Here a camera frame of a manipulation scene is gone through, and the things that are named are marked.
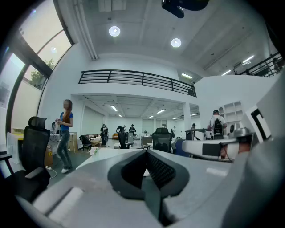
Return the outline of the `white wall shelf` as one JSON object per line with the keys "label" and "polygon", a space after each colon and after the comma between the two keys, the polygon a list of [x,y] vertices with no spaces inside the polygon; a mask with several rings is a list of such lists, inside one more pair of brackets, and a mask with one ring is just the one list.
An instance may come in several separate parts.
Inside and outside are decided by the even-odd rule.
{"label": "white wall shelf", "polygon": [[231,102],[219,107],[219,114],[224,117],[227,123],[239,122],[243,117],[241,101]]}

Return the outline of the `large glass window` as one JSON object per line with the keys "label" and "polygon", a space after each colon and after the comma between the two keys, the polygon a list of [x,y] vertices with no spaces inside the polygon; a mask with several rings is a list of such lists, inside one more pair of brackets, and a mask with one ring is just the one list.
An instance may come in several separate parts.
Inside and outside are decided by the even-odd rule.
{"label": "large glass window", "polygon": [[38,112],[46,83],[74,45],[64,19],[69,0],[39,0],[16,23],[0,52],[0,136]]}

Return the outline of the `small black chair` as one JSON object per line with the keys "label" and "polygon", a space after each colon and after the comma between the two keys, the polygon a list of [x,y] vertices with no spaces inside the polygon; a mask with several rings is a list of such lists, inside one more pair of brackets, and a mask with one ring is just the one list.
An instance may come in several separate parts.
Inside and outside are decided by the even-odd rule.
{"label": "small black chair", "polygon": [[89,151],[92,148],[92,143],[89,141],[86,135],[81,135],[79,139],[83,145],[83,151],[85,151],[85,149]]}

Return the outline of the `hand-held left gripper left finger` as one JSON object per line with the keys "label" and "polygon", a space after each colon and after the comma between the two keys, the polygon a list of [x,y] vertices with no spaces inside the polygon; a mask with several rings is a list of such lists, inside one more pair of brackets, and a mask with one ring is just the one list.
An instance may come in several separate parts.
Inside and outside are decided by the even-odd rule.
{"label": "hand-held left gripper left finger", "polygon": [[68,176],[83,194],[69,213],[70,228],[160,228],[141,189],[147,153],[133,151],[86,164]]}

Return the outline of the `light wooden board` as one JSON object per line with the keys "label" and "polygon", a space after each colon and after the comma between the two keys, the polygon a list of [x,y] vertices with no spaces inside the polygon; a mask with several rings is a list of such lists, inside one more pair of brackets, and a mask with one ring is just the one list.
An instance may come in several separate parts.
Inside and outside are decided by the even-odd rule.
{"label": "light wooden board", "polygon": [[76,132],[70,132],[68,149],[75,154],[78,153],[78,142],[77,142],[77,133]]}

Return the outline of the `short black balcony railing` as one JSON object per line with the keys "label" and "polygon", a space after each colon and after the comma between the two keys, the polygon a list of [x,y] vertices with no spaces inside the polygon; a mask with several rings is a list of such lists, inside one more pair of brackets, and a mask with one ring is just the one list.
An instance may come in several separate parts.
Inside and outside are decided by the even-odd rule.
{"label": "short black balcony railing", "polygon": [[285,59],[279,52],[271,54],[270,57],[260,63],[238,73],[238,75],[249,75],[257,77],[273,77],[285,68]]}

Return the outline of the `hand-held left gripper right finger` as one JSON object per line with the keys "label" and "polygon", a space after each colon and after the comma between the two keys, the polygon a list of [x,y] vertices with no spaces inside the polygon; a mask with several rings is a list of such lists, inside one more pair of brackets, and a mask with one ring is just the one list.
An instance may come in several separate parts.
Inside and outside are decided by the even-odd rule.
{"label": "hand-held left gripper right finger", "polygon": [[147,153],[146,205],[162,226],[198,210],[227,176],[230,164]]}

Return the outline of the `brown cardboard box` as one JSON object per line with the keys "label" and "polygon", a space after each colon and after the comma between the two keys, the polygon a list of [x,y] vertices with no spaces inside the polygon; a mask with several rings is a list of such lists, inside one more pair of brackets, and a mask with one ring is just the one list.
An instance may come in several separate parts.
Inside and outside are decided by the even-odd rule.
{"label": "brown cardboard box", "polygon": [[53,152],[50,145],[46,147],[44,165],[48,167],[53,165]]}

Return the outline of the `long black balcony railing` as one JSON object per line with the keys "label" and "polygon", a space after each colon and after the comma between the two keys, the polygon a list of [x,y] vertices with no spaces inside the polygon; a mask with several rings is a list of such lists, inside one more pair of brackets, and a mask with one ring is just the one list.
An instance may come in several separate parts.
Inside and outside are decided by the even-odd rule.
{"label": "long black balcony railing", "polygon": [[133,70],[102,69],[81,72],[79,84],[113,83],[147,86],[196,97],[195,87],[173,78]]}

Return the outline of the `black mesh office chair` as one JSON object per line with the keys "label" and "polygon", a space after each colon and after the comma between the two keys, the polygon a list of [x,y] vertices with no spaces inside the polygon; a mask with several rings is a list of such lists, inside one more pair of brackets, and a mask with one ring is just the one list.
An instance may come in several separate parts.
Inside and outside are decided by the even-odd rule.
{"label": "black mesh office chair", "polygon": [[171,152],[172,134],[167,128],[160,127],[152,134],[152,148],[155,150],[170,153]]}
{"label": "black mesh office chair", "polygon": [[50,138],[50,130],[45,128],[45,118],[31,117],[24,129],[21,164],[24,168],[13,171],[12,155],[0,155],[11,175],[5,178],[16,196],[33,202],[48,186],[50,174],[45,168],[45,152]]}

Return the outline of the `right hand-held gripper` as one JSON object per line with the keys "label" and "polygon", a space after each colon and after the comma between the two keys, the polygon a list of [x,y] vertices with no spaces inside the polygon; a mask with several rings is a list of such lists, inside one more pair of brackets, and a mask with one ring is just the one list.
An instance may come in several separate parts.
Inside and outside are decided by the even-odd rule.
{"label": "right hand-held gripper", "polygon": [[191,141],[182,143],[182,150],[207,160],[234,160],[239,151],[239,144],[255,147],[267,141],[273,141],[271,130],[257,106],[250,108],[238,123],[230,126],[228,139]]}

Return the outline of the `black high-back office chair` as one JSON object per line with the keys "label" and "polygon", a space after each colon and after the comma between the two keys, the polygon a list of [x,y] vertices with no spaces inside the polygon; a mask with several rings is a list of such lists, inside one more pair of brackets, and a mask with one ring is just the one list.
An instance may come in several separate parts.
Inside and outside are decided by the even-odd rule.
{"label": "black high-back office chair", "polygon": [[130,149],[131,145],[134,144],[134,131],[129,130],[126,132],[124,127],[118,126],[116,133],[118,134],[120,149]]}

